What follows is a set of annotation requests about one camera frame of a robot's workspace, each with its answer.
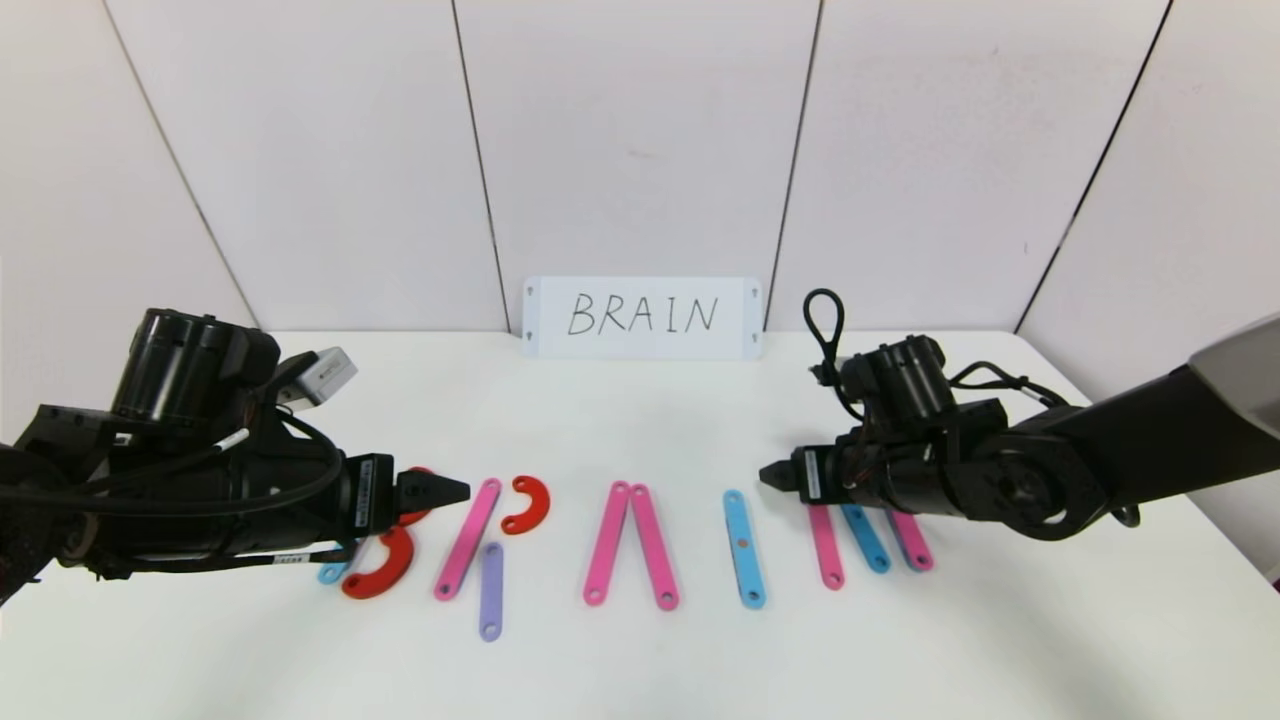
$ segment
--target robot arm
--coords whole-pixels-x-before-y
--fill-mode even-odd
[[[106,579],[344,561],[401,514],[470,497],[293,415],[356,374],[340,348],[279,357],[261,331],[148,310],[109,413],[45,405],[0,446],[0,605],[55,557]]]
[[[806,318],[817,296],[840,307],[829,291],[814,291]],[[833,445],[796,448],[760,470],[765,484],[806,503],[959,515],[1061,539],[1107,512],[1135,527],[1143,502],[1280,468],[1280,373],[1271,366],[1280,316],[1089,407],[989,363],[948,380],[942,348],[928,337],[855,355],[838,370],[831,343],[819,342],[819,382],[846,407],[860,402],[865,419]],[[979,369],[1000,379],[965,384]],[[998,400],[957,404],[955,387],[1030,391],[1047,410],[1009,427]]]

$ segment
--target blue bar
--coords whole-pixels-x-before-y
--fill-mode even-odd
[[[346,562],[325,562],[321,565],[317,579],[326,585],[332,585],[340,580],[342,577],[347,574],[347,570],[351,570],[351,565],[356,561],[356,555],[360,551],[361,542],[364,542],[364,539],[356,541],[356,547],[351,551],[351,560]]]
[[[858,547],[861,548],[867,564],[877,573],[888,573],[888,553],[884,552],[884,546],[881,544],[879,537],[876,536],[876,528],[867,519],[867,512],[863,511],[863,507],[860,505],[841,505],[840,511],[845,515],[849,529],[854,532],[854,539],[858,541]]]
[[[764,578],[755,557],[755,538],[751,521],[746,516],[746,498],[736,489],[724,493],[724,525],[728,528],[728,548],[737,573],[737,593],[742,605],[759,610],[764,607]]]

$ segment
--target wire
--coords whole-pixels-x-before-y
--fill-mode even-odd
[[[127,470],[124,473],[118,473],[115,475],[108,475],[105,478],[90,480],[82,486],[76,486],[74,488],[72,488],[72,493],[100,495],[125,486],[134,486],[134,484],[141,484],[143,482],[154,482],[164,479],[165,477],[172,475],[178,470],[186,470],[187,468],[198,465],[205,460],[209,460],[210,457],[221,455],[223,452],[227,452],[228,450],[243,442],[246,438],[248,438],[248,430],[242,428],[204,450],[192,452],[191,455],[183,455],[182,457],[175,457],[173,460],[165,460],[161,462],[156,462],[154,465],[147,465],[145,468],[136,468],[133,470]]]
[[[964,382],[965,378],[968,378],[969,375],[974,374],[978,370],[989,370],[1000,379],[989,380],[986,383]],[[1027,375],[1015,378],[1014,375],[1006,373],[995,363],[987,363],[986,360],[979,360],[973,365],[969,365],[964,370],[960,370],[959,373],[955,374],[955,377],[947,380],[947,384],[959,389],[1016,389],[1023,392],[1032,391],[1038,396],[1036,397],[1036,400],[1038,400],[1039,404],[1043,405],[1044,407],[1061,407],[1064,405],[1068,405],[1066,400],[1062,398],[1061,395],[1048,389],[1042,384],[1030,382],[1029,379],[1027,379]]]
[[[346,548],[321,550],[306,553],[306,560],[297,562],[346,562],[351,560],[353,551]],[[111,570],[125,570],[129,573],[214,573],[218,570],[234,570],[237,568],[255,568],[260,565],[276,565],[282,555],[230,555],[221,557],[201,557],[197,560],[140,560],[136,557],[110,560]]]
[[[818,329],[818,324],[813,320],[812,305],[817,297],[827,297],[836,306],[836,332],[832,333],[831,340],[822,337],[822,331]],[[849,401],[845,391],[840,387],[840,373],[836,370],[836,357],[840,351],[840,334],[845,332],[845,304],[840,301],[840,296],[835,292],[824,287],[819,287],[804,297],[804,324],[809,325],[809,332],[813,333],[813,338],[818,341],[818,347],[822,348],[820,379],[829,382],[836,389],[836,397],[840,398],[840,405],[844,406],[845,411],[855,419],[861,420],[863,414],[854,410],[854,404]]]
[[[328,465],[324,473],[310,483],[260,497],[218,501],[156,501],[146,498],[122,497],[82,497],[73,493],[31,492],[12,487],[0,487],[0,502],[51,507],[72,512],[97,512],[100,515],[122,515],[129,518],[216,518],[220,515],[239,515],[242,512],[261,512],[293,505],[329,487],[342,473],[342,452],[320,430],[297,418],[280,414],[280,421],[296,428],[302,434],[316,441],[324,448]]]

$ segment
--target white table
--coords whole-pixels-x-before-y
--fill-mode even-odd
[[[902,333],[850,333],[852,354]],[[838,514],[847,582],[823,587],[804,509],[756,470],[849,420],[805,368],[806,334],[759,363],[521,357],[503,334],[282,333],[342,345],[360,375],[307,419],[344,450],[392,452],[507,489],[552,489],[547,521],[508,538],[506,628],[477,634],[479,573],[430,597],[466,506],[413,527],[408,575],[371,601],[316,566],[97,583],[50,568],[4,610],[4,717],[1275,717],[1280,597],[1185,498],[1060,543],[922,518],[937,568],[867,569]],[[1083,397],[1021,340],[933,333],[955,372],[992,360]],[[963,393],[978,397],[982,393]],[[1037,410],[1000,393],[1012,419]],[[681,588],[654,605],[628,521],[608,602],[581,588],[608,483],[649,483]],[[721,495],[746,493],[768,606],[742,607]],[[361,568],[380,564],[381,550]]]

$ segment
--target white sign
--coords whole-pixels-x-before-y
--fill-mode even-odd
[[[530,278],[525,355],[754,360],[764,297],[751,278]]]

